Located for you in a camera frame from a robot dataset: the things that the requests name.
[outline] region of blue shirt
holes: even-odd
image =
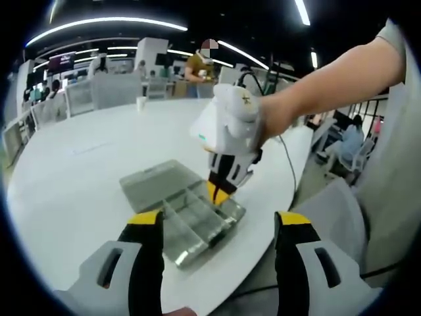
[[[340,155],[346,161],[352,161],[364,142],[364,133],[355,125],[349,125],[342,135]]]

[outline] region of table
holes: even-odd
[[[134,215],[119,179],[169,159],[207,178],[207,152],[189,126],[208,100],[184,99],[94,111],[36,132],[12,175],[7,199],[16,233],[41,279],[66,290],[79,265],[107,240],[116,240]],[[284,133],[297,182],[312,131]],[[282,144],[263,147],[255,175],[235,194],[247,210],[227,240],[186,270],[165,259],[164,312],[190,306],[207,315],[239,286],[274,237],[274,212],[287,211],[293,176]]]

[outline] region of white round table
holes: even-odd
[[[208,100],[149,102],[94,111],[36,132],[16,165],[7,199],[28,259],[52,289],[66,290],[80,264],[107,240],[116,240],[134,215],[119,179],[176,159],[207,178],[208,156],[189,127]],[[297,182],[312,131],[284,133]],[[263,147],[253,177],[234,199],[246,214],[225,242],[183,271],[165,259],[164,312],[190,306],[207,315],[239,286],[274,237],[274,212],[287,211],[293,177],[281,143]]]

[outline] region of gray sleeve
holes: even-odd
[[[400,54],[402,59],[405,60],[405,42],[401,31],[395,23],[388,19],[386,21],[386,25],[382,28],[379,34],[377,34],[377,36],[392,45]]]

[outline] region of desk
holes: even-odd
[[[119,180],[177,159],[207,178],[208,155],[189,126],[208,100],[156,101],[94,111],[35,133],[22,153],[7,199],[16,233],[41,278],[66,290],[79,265],[107,240],[116,240],[134,215]],[[284,134],[297,181],[310,151],[307,127]],[[235,194],[247,210],[226,241],[186,270],[165,259],[164,312],[190,306],[207,315],[240,285],[274,237],[274,212],[288,210],[293,176],[282,144],[263,147],[255,175]]]

